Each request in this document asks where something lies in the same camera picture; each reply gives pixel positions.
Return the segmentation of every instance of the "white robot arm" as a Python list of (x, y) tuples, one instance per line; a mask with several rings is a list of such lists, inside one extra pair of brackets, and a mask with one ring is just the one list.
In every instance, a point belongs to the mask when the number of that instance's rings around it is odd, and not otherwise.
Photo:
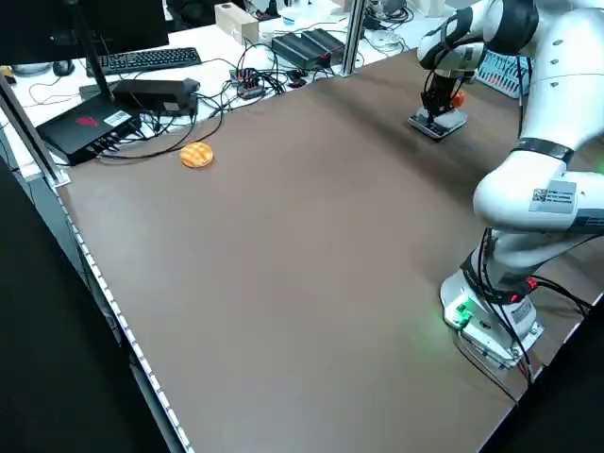
[[(420, 64), (435, 73), (436, 92), (459, 70), (478, 68), (485, 49), (535, 57), (520, 137), (474, 195), (475, 212), (493, 234), (441, 288), (447, 323), (463, 326), (470, 341), (507, 367), (522, 349), (508, 327), (524, 349), (543, 331), (529, 299), (530, 275), (604, 234), (604, 176), (567, 171), (574, 153), (604, 132), (604, 10), (581, 8), (585, 3), (560, 12), (537, 9), (532, 0), (483, 0), (426, 35), (418, 49)], [(432, 121), (450, 114), (422, 98)], [(494, 304), (478, 285), (487, 276)], [(469, 323), (460, 307), (472, 313)]]

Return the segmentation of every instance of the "metal pole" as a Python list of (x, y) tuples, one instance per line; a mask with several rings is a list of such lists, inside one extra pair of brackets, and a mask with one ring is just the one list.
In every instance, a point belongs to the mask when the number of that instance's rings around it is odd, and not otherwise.
[(51, 187), (57, 187), (70, 182), (67, 174), (60, 170), (53, 161), (40, 135), (38, 135), (38, 131), (29, 121), (27, 114), (17, 100), (17, 96), (12, 92), (12, 88), (3, 75), (0, 75), (0, 109), (7, 115), (8, 120), (21, 137), (48, 184)]
[(346, 35), (346, 48), (342, 63), (342, 75), (350, 76), (355, 70), (357, 49), (362, 33), (362, 21), (365, 17), (366, 0), (352, 0), (352, 10), (348, 19), (348, 34)]
[(84, 17), (84, 13), (82, 12), (81, 1), (65, 0), (65, 5), (70, 10), (72, 18), (74, 19), (74, 27), (75, 33), (77, 35), (77, 40), (79, 41), (79, 44), (84, 48), (84, 52), (86, 53), (86, 59), (91, 65), (92, 74), (94, 75), (94, 80), (96, 80), (96, 85), (98, 85), (101, 94), (108, 96), (109, 99), (113, 99), (113, 93), (109, 89), (109, 85), (107, 83), (107, 80), (105, 79), (105, 75), (103, 74), (103, 70), (101, 69), (100, 64), (98, 64), (98, 54), (96, 53), (96, 49), (94, 48), (91, 30), (88, 27), (88, 24), (86, 23), (86, 18)]

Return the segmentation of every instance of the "orange part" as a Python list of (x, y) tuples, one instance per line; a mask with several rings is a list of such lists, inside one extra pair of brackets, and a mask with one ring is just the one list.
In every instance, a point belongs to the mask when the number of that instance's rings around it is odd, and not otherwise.
[(465, 101), (465, 91), (459, 90), (458, 93), (451, 99), (451, 106), (454, 108), (461, 107)]
[(205, 167), (214, 159), (211, 146), (201, 142), (189, 143), (180, 150), (180, 161), (190, 168)]

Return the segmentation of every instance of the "keyboard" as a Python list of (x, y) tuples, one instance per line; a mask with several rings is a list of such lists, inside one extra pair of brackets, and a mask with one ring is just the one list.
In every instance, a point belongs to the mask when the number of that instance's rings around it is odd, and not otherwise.
[[(201, 64), (201, 58), (194, 47), (181, 47), (115, 54), (108, 57), (99, 57), (98, 62), (103, 74), (111, 76), (114, 74), (157, 71), (159, 69), (184, 68)], [(89, 62), (86, 62), (86, 75), (88, 77), (93, 76)]]

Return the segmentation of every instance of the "brown table surface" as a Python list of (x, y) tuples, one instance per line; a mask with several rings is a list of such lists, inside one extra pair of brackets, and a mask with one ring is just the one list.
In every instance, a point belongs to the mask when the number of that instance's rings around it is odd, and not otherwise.
[[(511, 406), (457, 351), (438, 289), (478, 242), (472, 193), (518, 107), (469, 87), (468, 125), (435, 143), (407, 124), (425, 76), (408, 54), (230, 113), (204, 170), (71, 171), (60, 195), (196, 451), (473, 451)], [(545, 274), (593, 300), (596, 252)], [(577, 317), (536, 305), (546, 361)]]

